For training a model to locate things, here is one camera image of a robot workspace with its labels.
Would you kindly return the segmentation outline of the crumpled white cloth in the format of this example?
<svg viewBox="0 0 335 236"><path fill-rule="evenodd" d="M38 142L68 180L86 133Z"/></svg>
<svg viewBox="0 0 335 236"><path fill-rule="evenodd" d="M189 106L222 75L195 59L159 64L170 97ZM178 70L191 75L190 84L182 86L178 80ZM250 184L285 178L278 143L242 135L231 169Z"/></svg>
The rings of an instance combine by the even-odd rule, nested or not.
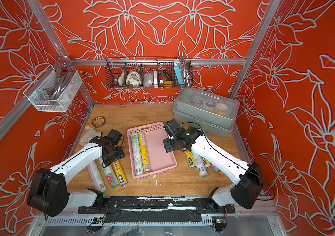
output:
<svg viewBox="0 0 335 236"><path fill-rule="evenodd" d="M101 137L102 133L98 132L96 129L90 127L90 126L85 126L84 131L81 135L81 138L79 140L79 144L81 146L86 146L90 140L92 140L95 137Z"/></svg>

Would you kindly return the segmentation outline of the clear plastic wall bin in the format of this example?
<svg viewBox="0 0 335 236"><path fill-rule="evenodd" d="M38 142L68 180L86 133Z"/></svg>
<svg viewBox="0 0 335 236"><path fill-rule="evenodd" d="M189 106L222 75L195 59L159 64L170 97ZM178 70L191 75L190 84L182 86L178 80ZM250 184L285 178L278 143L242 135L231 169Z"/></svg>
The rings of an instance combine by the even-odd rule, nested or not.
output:
<svg viewBox="0 0 335 236"><path fill-rule="evenodd" d="M23 95L39 112L68 111L74 97L82 86L76 70L56 71L47 69L32 82Z"/></svg>

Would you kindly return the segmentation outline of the tape roll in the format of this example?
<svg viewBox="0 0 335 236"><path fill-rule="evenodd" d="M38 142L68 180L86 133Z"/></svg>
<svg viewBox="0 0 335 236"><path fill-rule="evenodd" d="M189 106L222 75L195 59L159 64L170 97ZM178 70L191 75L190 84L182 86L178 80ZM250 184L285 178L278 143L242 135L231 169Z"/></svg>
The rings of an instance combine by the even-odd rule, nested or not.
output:
<svg viewBox="0 0 335 236"><path fill-rule="evenodd" d="M103 116L96 117L92 120L92 125L94 128L101 128L106 124L106 119Z"/></svg>

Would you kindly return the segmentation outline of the black screwdriver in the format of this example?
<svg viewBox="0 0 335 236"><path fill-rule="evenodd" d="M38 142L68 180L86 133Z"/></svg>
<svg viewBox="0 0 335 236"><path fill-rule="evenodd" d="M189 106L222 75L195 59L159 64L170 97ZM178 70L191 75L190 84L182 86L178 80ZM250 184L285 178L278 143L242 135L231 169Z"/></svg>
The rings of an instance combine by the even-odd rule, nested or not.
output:
<svg viewBox="0 0 335 236"><path fill-rule="evenodd" d="M160 62L155 58L157 64L160 66L160 68L162 69L164 75L166 76L166 79L168 81L173 81L173 78L169 75L169 73L166 71L166 69L160 64Z"/></svg>

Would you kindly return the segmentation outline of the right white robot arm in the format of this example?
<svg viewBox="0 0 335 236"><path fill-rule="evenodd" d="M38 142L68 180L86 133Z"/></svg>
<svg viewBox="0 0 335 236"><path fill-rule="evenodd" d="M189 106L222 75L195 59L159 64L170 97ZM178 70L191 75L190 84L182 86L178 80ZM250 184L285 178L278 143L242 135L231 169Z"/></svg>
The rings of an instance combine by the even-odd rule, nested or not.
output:
<svg viewBox="0 0 335 236"><path fill-rule="evenodd" d="M189 150L207 159L219 168L232 182L219 187L211 199L218 206L237 203L245 209L252 209L263 189L262 168L256 162L248 163L229 154L206 136L205 132L194 126L185 129L175 119L163 126L168 138L163 140L166 152Z"/></svg>

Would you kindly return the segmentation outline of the pink plastic basket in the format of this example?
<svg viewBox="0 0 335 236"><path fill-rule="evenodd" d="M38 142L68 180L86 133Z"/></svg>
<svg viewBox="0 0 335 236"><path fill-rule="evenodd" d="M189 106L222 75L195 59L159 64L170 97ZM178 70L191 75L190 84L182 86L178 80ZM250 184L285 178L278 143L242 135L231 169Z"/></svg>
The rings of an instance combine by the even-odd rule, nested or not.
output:
<svg viewBox="0 0 335 236"><path fill-rule="evenodd" d="M142 125L127 130L128 147L130 152L132 176L136 180L152 177L165 172L173 171L177 167L177 161L173 152L167 153L163 140L168 138L166 131L163 128L163 122L157 122L147 125ZM132 148L133 133L142 132L146 138L146 148L149 158L151 172L137 176L134 165L134 155Z"/></svg>

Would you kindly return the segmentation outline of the yellow wrap roll long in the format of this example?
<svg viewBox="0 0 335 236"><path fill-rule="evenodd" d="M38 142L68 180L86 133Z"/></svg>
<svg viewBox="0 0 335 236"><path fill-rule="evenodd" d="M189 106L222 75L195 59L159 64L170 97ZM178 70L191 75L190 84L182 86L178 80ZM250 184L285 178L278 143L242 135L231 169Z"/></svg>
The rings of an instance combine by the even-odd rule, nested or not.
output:
<svg viewBox="0 0 335 236"><path fill-rule="evenodd" d="M144 173L151 172L150 170L150 164L149 164L149 158L148 158L148 152L147 152L147 146L146 146L146 139L144 133L139 133L139 144L140 144L140 152L141 152L141 158L142 158L142 165Z"/></svg>

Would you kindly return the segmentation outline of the grey plastic toolbox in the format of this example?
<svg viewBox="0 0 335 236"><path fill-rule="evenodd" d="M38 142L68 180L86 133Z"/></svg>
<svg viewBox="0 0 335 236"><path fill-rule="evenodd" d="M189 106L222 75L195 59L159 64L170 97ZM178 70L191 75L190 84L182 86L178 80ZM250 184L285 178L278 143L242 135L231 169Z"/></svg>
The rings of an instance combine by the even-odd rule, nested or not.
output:
<svg viewBox="0 0 335 236"><path fill-rule="evenodd" d="M183 88L174 101L174 118L225 138L232 132L240 102L197 88Z"/></svg>

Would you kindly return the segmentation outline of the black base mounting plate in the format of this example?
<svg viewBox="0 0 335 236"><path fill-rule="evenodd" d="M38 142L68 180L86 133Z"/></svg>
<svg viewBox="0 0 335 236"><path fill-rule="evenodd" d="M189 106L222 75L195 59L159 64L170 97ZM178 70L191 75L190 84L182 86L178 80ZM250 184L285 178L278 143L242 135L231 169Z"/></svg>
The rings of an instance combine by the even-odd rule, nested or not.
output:
<svg viewBox="0 0 335 236"><path fill-rule="evenodd" d="M121 211L190 211L199 214L235 213L234 204L217 206L208 196L107 196L103 210L110 214Z"/></svg>

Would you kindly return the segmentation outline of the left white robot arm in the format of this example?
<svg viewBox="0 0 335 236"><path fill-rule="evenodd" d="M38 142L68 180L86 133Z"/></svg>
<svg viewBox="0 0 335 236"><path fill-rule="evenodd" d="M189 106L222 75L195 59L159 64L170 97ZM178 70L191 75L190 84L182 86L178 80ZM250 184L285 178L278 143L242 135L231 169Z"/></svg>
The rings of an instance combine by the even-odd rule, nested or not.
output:
<svg viewBox="0 0 335 236"><path fill-rule="evenodd" d="M69 192L69 182L91 162L101 159L105 167L125 157L124 135L112 129L107 136L92 138L80 151L61 163L46 169L40 168L32 178L27 205L55 217L64 210L85 207L95 213L104 210L103 193L89 188Z"/></svg>

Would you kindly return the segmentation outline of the white green 300 wrap roll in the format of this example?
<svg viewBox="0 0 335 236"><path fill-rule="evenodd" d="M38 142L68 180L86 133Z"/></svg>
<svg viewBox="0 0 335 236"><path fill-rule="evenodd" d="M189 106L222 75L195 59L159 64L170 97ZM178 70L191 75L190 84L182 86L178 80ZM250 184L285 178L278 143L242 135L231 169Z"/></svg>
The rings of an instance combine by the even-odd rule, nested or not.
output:
<svg viewBox="0 0 335 236"><path fill-rule="evenodd" d="M92 179L92 182L94 184L94 188L97 191L100 191L101 193L103 193L104 195L107 193L107 188L104 184L104 181L102 179L102 176L99 172L99 169L96 165L95 161L92 161L88 166L87 169L89 171L90 177Z"/></svg>

